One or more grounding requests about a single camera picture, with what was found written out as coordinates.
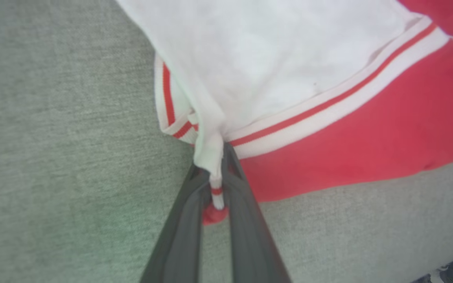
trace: gray fabric surface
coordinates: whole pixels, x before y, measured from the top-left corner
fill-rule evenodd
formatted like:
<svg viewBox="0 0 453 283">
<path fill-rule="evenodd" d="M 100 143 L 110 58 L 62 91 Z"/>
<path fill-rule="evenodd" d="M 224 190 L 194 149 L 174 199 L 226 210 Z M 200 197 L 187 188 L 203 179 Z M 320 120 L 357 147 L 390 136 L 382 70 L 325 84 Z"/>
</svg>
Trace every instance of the gray fabric surface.
<svg viewBox="0 0 453 283">
<path fill-rule="evenodd" d="M 0 282 L 135 282 L 192 149 L 158 130 L 153 50 L 110 0 L 0 0 Z M 262 204 L 294 282 L 407 283 L 453 260 L 453 165 Z M 228 222 L 203 282 L 230 282 Z"/>
</svg>

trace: basketball jersey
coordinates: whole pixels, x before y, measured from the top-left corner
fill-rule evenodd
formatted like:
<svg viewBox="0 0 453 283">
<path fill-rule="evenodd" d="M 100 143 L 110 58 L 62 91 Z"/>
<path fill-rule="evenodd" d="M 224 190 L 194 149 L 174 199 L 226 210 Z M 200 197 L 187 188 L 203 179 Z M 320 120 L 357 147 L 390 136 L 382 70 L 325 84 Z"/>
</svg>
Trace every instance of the basketball jersey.
<svg viewBox="0 0 453 283">
<path fill-rule="evenodd" d="M 119 2 L 217 209 L 226 141 L 258 201 L 453 162 L 453 0 Z"/>
</svg>

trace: red stripe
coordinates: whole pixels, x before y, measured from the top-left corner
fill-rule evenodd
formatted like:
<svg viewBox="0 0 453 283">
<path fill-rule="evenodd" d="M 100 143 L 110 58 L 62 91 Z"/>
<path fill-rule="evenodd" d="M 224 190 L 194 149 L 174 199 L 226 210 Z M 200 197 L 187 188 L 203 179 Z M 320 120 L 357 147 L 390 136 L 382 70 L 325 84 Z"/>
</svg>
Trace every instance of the red stripe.
<svg viewBox="0 0 453 283">
<path fill-rule="evenodd" d="M 167 122 L 169 126 L 176 122 L 176 118 L 174 116 L 174 105 L 172 105 L 172 97 L 171 97 L 171 73 L 167 66 L 164 63 L 164 100 L 165 100 L 165 108 L 167 113 Z"/>
<path fill-rule="evenodd" d="M 325 110 L 326 108 L 332 106 L 333 104 L 336 104 L 342 100 L 344 100 L 345 98 L 351 96 L 352 94 L 354 94 L 356 91 L 358 91 L 360 88 L 362 88 L 363 86 L 365 86 L 366 84 L 368 84 L 369 82 L 371 82 L 377 75 L 379 75 L 380 72 L 383 71 L 383 69 L 385 69 L 385 67 L 391 63 L 399 54 L 401 54 L 402 52 L 404 52 L 405 50 L 407 50 L 408 48 L 410 48 L 412 45 L 414 45 L 415 43 L 417 43 L 420 39 L 422 39 L 423 37 L 426 37 L 428 34 L 430 34 L 431 32 L 433 32 L 433 30 L 435 30 L 436 28 L 436 25 L 433 23 L 431 24 L 429 27 L 427 27 L 424 31 L 422 31 L 421 33 L 419 33 L 417 36 L 415 36 L 414 38 L 412 38 L 411 40 L 409 40 L 408 42 L 406 42 L 405 44 L 403 44 L 400 48 L 398 48 L 394 53 L 392 53 L 380 66 L 377 70 L 375 70 L 372 74 L 370 74 L 366 79 L 364 79 L 361 83 L 357 84 L 356 86 L 354 86 L 353 88 L 351 88 L 350 90 L 344 92 L 343 94 L 333 98 L 333 99 L 330 99 L 328 100 L 327 102 L 323 103 L 323 104 L 320 104 L 312 109 L 309 109 L 295 117 L 292 117 L 292 118 L 289 118 L 288 120 L 285 120 L 285 121 L 282 121 L 278 124 L 275 124 L 275 125 L 272 125 L 271 127 L 268 127 L 266 129 L 263 129 L 263 130 L 260 130 L 260 131 L 257 131 L 257 132 L 254 132 L 253 134 L 250 134 L 248 136 L 244 136 L 243 138 L 238 138 L 237 140 L 232 140 L 230 142 L 230 144 L 232 146 L 237 146 L 237 145 L 243 145 L 245 143 L 249 143 L 249 142 L 252 142 L 253 140 L 256 140 L 257 138 L 262 138 L 263 136 L 267 136 L 269 134 L 272 134 L 274 132 L 277 132 L 279 130 L 282 130 L 286 127 L 289 127 L 293 124 L 296 124 L 302 120 L 305 120 L 309 117 L 311 117 L 312 115 L 320 112 L 320 111 L 323 111 Z"/>
<path fill-rule="evenodd" d="M 217 188 L 217 189 L 211 188 L 211 193 L 213 195 L 221 195 L 223 193 L 223 189 L 222 188 Z"/>
<path fill-rule="evenodd" d="M 192 124 L 190 122 L 186 122 L 186 124 L 183 125 L 183 127 L 181 127 L 181 129 L 179 129 L 179 131 L 177 131 L 175 134 L 173 134 L 172 136 L 174 136 L 175 138 L 181 138 L 182 136 L 184 136 L 190 129 L 192 128 Z"/>
</svg>

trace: garment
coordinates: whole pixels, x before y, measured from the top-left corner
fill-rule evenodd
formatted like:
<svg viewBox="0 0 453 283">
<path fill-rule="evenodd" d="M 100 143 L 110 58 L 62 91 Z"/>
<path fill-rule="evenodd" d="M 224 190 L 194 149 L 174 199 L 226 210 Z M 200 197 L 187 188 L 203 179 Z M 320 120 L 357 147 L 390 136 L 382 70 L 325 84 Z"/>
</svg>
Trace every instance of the garment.
<svg viewBox="0 0 453 283">
<path fill-rule="evenodd" d="M 213 188 L 223 141 L 259 201 L 453 162 L 453 21 L 443 6 L 120 3 L 157 50 L 160 128 L 195 145 Z"/>
</svg>

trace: black object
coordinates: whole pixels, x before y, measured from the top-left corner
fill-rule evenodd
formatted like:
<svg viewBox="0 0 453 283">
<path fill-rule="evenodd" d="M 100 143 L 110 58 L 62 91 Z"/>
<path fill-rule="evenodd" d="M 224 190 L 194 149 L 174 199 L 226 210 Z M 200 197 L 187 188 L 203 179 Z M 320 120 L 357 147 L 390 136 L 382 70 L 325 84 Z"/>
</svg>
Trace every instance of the black object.
<svg viewBox="0 0 453 283">
<path fill-rule="evenodd" d="M 234 283 L 291 280 L 234 149 L 225 143 L 223 195 L 230 211 Z M 200 280 L 202 213 L 211 201 L 208 172 L 192 165 L 141 278 L 142 283 Z"/>
</svg>

